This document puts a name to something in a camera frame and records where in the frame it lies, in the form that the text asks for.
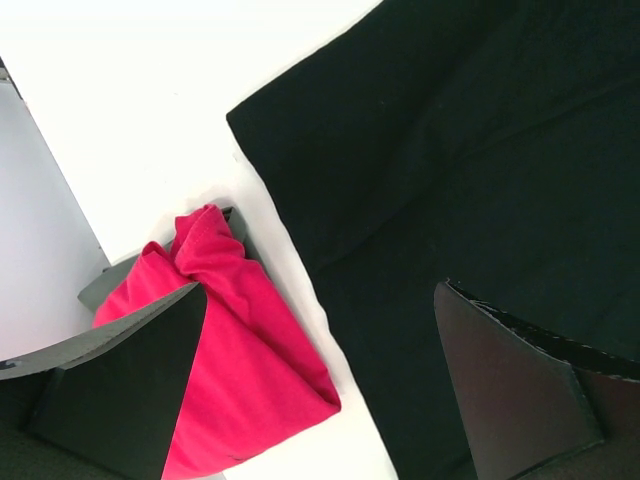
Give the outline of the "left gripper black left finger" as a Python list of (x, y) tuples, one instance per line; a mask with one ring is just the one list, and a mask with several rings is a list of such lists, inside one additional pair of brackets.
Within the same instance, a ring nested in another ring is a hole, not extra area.
[(158, 479), (206, 310), (191, 283), (1, 363), (4, 479)]

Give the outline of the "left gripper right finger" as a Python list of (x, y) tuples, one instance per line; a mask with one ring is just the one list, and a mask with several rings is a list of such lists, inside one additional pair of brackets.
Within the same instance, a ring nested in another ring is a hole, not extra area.
[(637, 362), (450, 283), (436, 287), (434, 310), (478, 478), (638, 478)]

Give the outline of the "black t shirt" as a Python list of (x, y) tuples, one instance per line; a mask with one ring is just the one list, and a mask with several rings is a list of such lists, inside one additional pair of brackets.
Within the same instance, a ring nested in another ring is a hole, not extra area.
[(470, 457), (438, 283), (639, 356), (639, 5), (385, 1), (227, 116), (402, 479)]

